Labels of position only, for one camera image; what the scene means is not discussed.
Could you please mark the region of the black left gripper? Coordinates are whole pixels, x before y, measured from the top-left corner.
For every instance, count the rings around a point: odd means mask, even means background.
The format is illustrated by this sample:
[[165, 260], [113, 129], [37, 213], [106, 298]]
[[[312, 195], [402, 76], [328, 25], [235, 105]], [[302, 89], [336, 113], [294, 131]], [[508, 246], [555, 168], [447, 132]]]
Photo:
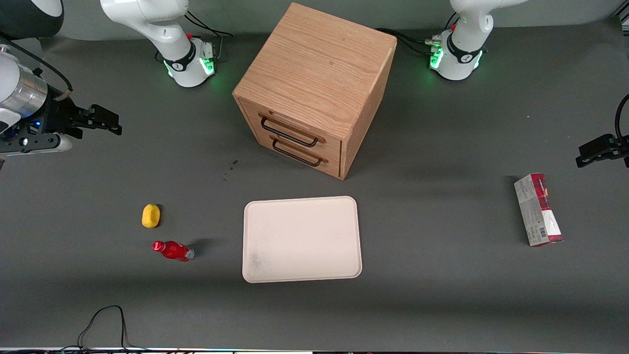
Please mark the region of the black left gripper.
[[625, 166], [629, 168], [629, 136], [623, 135], [615, 138], [612, 134], [601, 135], [581, 145], [579, 153], [580, 155], [575, 158], [578, 168], [584, 168], [600, 161], [617, 159], [622, 159]]

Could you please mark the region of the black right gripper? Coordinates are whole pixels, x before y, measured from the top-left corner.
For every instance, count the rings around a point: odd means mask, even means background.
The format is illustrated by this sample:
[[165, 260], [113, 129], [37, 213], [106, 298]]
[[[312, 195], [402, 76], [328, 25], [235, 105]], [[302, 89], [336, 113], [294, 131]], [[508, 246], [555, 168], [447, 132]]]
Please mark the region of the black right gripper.
[[101, 107], [77, 107], [70, 98], [47, 98], [42, 107], [28, 117], [17, 115], [14, 123], [2, 122], [2, 154], [46, 154], [72, 148], [70, 137], [82, 139], [85, 130], [102, 130], [122, 135], [119, 115]]

